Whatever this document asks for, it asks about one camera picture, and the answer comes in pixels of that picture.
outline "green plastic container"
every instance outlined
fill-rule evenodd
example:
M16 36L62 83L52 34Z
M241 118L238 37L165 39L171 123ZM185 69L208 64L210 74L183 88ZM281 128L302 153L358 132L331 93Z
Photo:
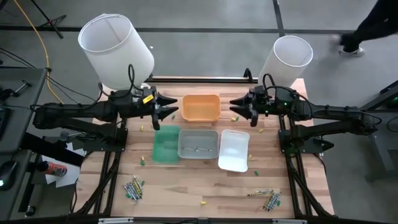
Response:
M163 164L176 164L178 162L178 135L179 126L161 125L160 130L155 131L154 162Z

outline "white paper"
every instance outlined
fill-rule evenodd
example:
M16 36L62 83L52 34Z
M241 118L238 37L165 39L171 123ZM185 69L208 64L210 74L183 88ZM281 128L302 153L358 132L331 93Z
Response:
M67 143L67 149L69 151L77 153L77 154L79 154L81 156L85 155L85 151L83 149L73 150L73 144L71 142ZM66 185L74 184L76 182L77 178L79 177L80 167L78 167L78 166L74 166L74 165L71 165L71 164L60 162L60 161L57 161L57 160L55 160L53 158L50 158L50 157L47 157L47 156L42 156L42 159L43 159L43 161L53 162L53 163L56 163L56 164L60 164L60 165L66 166L68 168L67 173L63 177L57 177L57 176L54 176L54 175L47 175L46 174L45 175L45 179L47 181L47 184L50 184L50 183L56 181L56 183L55 183L56 187L63 187L63 186L66 186Z

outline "gray floor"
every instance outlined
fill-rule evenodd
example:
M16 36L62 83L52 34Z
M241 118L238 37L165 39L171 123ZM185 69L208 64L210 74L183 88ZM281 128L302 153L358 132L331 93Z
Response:
M120 13L136 27L258 28L275 29L272 0L37 0L50 17L67 14L64 26L82 26L95 16ZM279 0L286 29L355 29L372 8L374 0ZM21 2L35 24L44 18L29 1ZM0 23L27 25L13 3L0 11ZM76 32L41 32L49 52L51 76L84 94L98 94L96 76L77 43ZM327 35L298 35L313 47L314 58L303 74L313 103L361 106L397 80L398 35L363 43L362 58L343 58L330 51ZM141 33L155 57L156 75L206 75L241 77L246 67L257 74L277 34ZM24 57L38 67L45 65L42 47L34 32L0 31L0 46ZM0 55L7 65L17 63ZM89 100L74 96L82 103ZM47 88L39 103L55 101ZM29 127L37 135L54 135ZM336 146L325 153L328 184L335 213L344 218L398 222L398 182L369 184L364 176L377 163L366 137L339 134L328 136ZM64 214L72 188L45 186L38 190L35 217Z

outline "wooden tabletop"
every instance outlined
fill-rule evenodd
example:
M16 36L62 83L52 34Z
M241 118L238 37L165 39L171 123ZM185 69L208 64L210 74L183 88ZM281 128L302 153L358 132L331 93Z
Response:
M244 96L253 84L201 84L201 83L158 83L158 91L165 96L178 99L188 94L216 94L221 98L221 116L216 123L187 123L180 110L175 119L166 118L160 125L179 125L181 129L212 129L220 135L222 130L233 129L250 134L248 171L235 173L218 167L218 160L181 159L175 165L156 164L152 161L154 130L151 118L128 119L126 150L122 153L114 194L112 216L114 217L211 217L211 218L293 218L292 199L285 157L280 153L277 131L280 129L277 116L260 116L255 128L241 117L232 122L236 114L229 110L229 101ZM306 96L302 79L292 86ZM303 122L312 125L312 121ZM141 166L141 156L145 166ZM88 200L97 187L104 153L94 152L83 163L77 182L75 210ZM320 161L311 154L303 155L305 176L308 188L326 211L333 213L325 171ZM126 198L122 185L131 181L132 175L144 180L143 199L136 205ZM274 189L282 192L281 205L270 212L261 206L266 196L247 197L247 194L261 189ZM298 189L300 208L304 212L302 193ZM103 207L108 194L104 192Z

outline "white cylinder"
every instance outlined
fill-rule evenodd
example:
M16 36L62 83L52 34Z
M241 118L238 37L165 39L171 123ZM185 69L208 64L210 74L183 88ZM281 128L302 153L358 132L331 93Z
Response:
M101 82L111 89L130 87L129 64L134 67L136 86L154 69L154 56L125 16L102 14L94 18L82 28L78 41Z
M304 71L313 57L312 48L300 37L287 35L277 39L259 74L258 83L262 84L264 74L271 74L275 84L291 87Z

